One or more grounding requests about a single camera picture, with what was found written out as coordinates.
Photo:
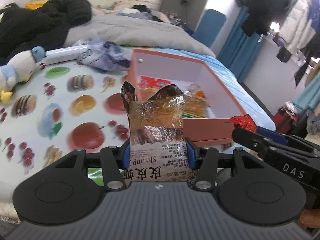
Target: white jacket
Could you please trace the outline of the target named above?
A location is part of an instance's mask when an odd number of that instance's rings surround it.
[[[285,48],[292,54],[304,48],[316,34],[308,20],[308,0],[298,0],[281,26],[279,36],[285,41]]]

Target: red candy wrapper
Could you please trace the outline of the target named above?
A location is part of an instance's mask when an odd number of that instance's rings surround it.
[[[235,127],[241,127],[250,132],[257,131],[257,125],[248,114],[231,117],[230,121],[235,124]]]

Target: black clothing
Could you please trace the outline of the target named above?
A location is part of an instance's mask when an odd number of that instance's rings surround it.
[[[6,6],[0,22],[0,65],[36,46],[62,48],[70,28],[91,20],[87,0],[49,0],[36,10]]]
[[[281,49],[279,49],[279,52],[277,54],[277,58],[284,63],[287,63],[291,58],[291,56],[292,56],[291,52],[288,51],[285,47],[281,47]]]
[[[142,5],[142,4],[138,4],[138,5],[134,5],[131,7],[132,9],[137,9],[139,10],[140,12],[146,12],[148,14],[150,14],[152,16],[152,20],[153,21],[156,21],[156,22],[163,22],[162,20],[160,20],[157,16],[154,16],[151,14],[151,10],[145,6],[145,5]]]
[[[296,71],[296,73],[293,75],[294,76],[294,81],[296,82],[296,87],[299,85],[302,77],[307,71],[307,68],[309,66],[309,63],[311,61],[312,55],[309,54],[306,58],[306,62]]]
[[[273,21],[281,19],[286,13],[290,0],[251,0],[249,3],[249,17],[241,25],[249,37],[257,34],[267,35]]]
[[[314,58],[320,57],[320,30],[312,37],[311,41],[301,50],[307,56],[310,53]]]

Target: blue bedsheet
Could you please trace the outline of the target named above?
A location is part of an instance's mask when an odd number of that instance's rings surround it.
[[[176,54],[185,57],[193,57],[203,60],[219,76],[243,109],[252,117],[257,126],[275,130],[276,126],[265,111],[253,100],[253,98],[240,86],[236,77],[220,61],[211,56],[176,49],[156,49],[159,52]]]

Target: bedsheet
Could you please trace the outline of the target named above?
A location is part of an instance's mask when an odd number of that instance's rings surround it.
[[[275,129],[234,75],[215,58],[183,50],[155,50],[204,60],[257,125]],[[0,105],[0,110],[4,108],[0,118],[5,113],[0,122],[0,219],[17,219],[14,208],[8,205],[15,187],[55,159],[77,147],[90,145],[87,152],[98,152],[123,143],[108,123],[114,120],[128,127],[122,102],[116,96],[125,75],[124,71],[101,72],[76,61],[50,65],[28,83],[18,85],[9,104]],[[83,135],[87,140],[79,139]],[[226,152],[232,153],[235,146]],[[99,170],[91,170],[90,177],[101,182]]]

